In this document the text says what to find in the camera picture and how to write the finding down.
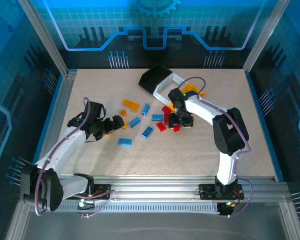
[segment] yellow lego brick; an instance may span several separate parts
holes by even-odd
[[[122,127],[123,129],[126,129],[128,127],[129,123],[127,121],[124,121],[124,126]]]
[[[188,93],[189,91],[194,91],[194,92],[199,92],[199,88],[197,88],[196,86],[194,86],[193,84],[187,84],[184,88],[182,88],[182,90],[181,90],[181,92],[183,93],[183,94],[185,94],[185,93]],[[200,96],[201,97],[205,97],[205,95],[206,95],[206,93],[205,92],[201,92],[200,93]]]
[[[175,108],[173,107],[173,103],[170,103],[169,108],[173,111],[175,111]]]
[[[129,101],[127,99],[123,100],[123,105],[128,108],[131,108],[133,104],[134,104],[134,102],[132,102],[132,101]]]
[[[121,114],[122,117],[127,116],[126,110],[125,110],[125,109],[122,109],[122,110],[120,111],[120,114]]]
[[[123,105],[130,108],[132,110],[132,112],[137,112],[139,107],[140,107],[140,104],[137,104],[136,102],[132,102],[130,100],[123,100]]]
[[[131,111],[136,113],[138,111],[139,107],[140,107],[140,104],[134,103],[133,106],[131,107]]]

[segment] floor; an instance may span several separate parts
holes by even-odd
[[[172,69],[184,79],[202,76],[207,82],[206,99],[226,108],[237,107],[248,129],[252,152],[243,155],[238,163],[238,175],[274,176],[271,157],[263,136],[254,102],[244,71],[241,69]],[[63,170],[64,174],[85,173],[98,175],[216,175],[219,151],[215,147],[213,129],[203,119],[194,116],[194,127],[179,132],[167,129],[160,133],[151,114],[161,114],[163,104],[138,85],[146,69],[79,69],[66,110],[60,136],[67,122],[84,110],[82,99],[104,104],[107,117],[120,113],[124,99],[140,104],[138,113],[126,108],[125,121],[135,117],[141,123],[134,128],[119,129],[98,142],[91,136],[76,151]],[[198,87],[199,81],[192,81]],[[141,112],[150,104],[148,116]],[[148,139],[141,134],[152,126]],[[118,145],[119,138],[132,139],[132,147]]]

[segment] blue wall panel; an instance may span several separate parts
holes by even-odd
[[[284,179],[299,192],[300,0],[291,0],[251,76]]]
[[[0,239],[19,199],[11,159],[32,162],[59,75],[19,3],[0,1]]]
[[[113,59],[110,52],[115,51],[125,52],[130,68],[156,63],[170,68],[241,68],[276,2],[36,0],[34,4],[69,68],[125,68],[127,64],[120,64],[123,55]]]

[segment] red lego brick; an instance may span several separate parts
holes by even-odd
[[[164,114],[164,125],[167,125],[169,123],[169,117],[170,117],[169,113]]]
[[[156,124],[156,126],[158,127],[160,132],[164,132],[166,130],[166,127],[162,122],[159,122],[158,124]]]
[[[162,107],[162,111],[166,114],[170,114],[171,113],[171,109],[168,106],[164,106]]]
[[[180,130],[180,126],[176,124],[176,125],[174,126],[174,128],[173,128],[173,131],[174,131],[174,132],[177,132],[177,131],[179,131],[179,130]]]

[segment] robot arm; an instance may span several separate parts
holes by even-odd
[[[34,206],[35,184],[38,180],[39,171],[43,168],[55,146],[58,146],[64,138],[66,138],[66,140],[63,140],[63,143],[55,150],[44,169],[45,172],[42,175],[39,188],[38,206],[44,210],[54,211],[58,208],[62,200],[68,197],[80,193],[94,193],[93,177],[78,173],[71,177],[62,178],[60,176],[61,171],[74,152],[84,144],[90,135],[93,135],[95,140],[98,141],[105,134],[109,134],[123,127],[124,122],[123,119],[117,115],[113,116],[113,120],[110,120],[110,118],[104,119],[106,109],[102,104],[97,102],[90,102],[90,113],[88,116],[87,114],[86,106],[84,112],[69,121],[62,138],[42,159],[34,166],[28,166],[22,169],[20,199],[23,203]],[[87,120],[83,126],[70,137],[67,137],[70,132],[80,126],[86,116]]]
[[[245,143],[235,127],[229,128],[232,123],[224,113],[232,117],[246,140],[249,139],[247,129],[237,108],[226,109],[206,100],[204,102],[207,104],[204,104],[199,101],[196,92],[183,94],[178,88],[169,92],[169,100],[161,95],[171,84],[180,85],[183,82],[184,79],[180,76],[158,64],[142,75],[139,85],[165,105],[173,104],[175,113],[170,114],[169,128],[176,124],[186,128],[193,127],[194,119],[191,114],[196,114],[213,126],[214,142],[220,151],[219,171],[215,177],[216,197],[226,198],[237,185],[236,162],[238,152],[245,147]]]
[[[214,142],[220,151],[220,165],[216,179],[222,186],[232,184],[236,180],[237,153],[244,148],[245,144],[235,128],[229,129],[228,125],[231,124],[230,121],[219,110],[231,115],[248,139],[249,136],[240,111],[237,108],[229,110],[220,106],[216,106],[219,109],[216,110],[211,107],[214,105],[211,102],[205,100],[208,104],[204,104],[199,101],[196,92],[190,91],[183,94],[178,88],[171,90],[168,98],[171,100],[176,111],[174,114],[170,114],[169,128],[173,128],[176,124],[192,127],[194,119],[191,114],[193,113],[213,126]]]

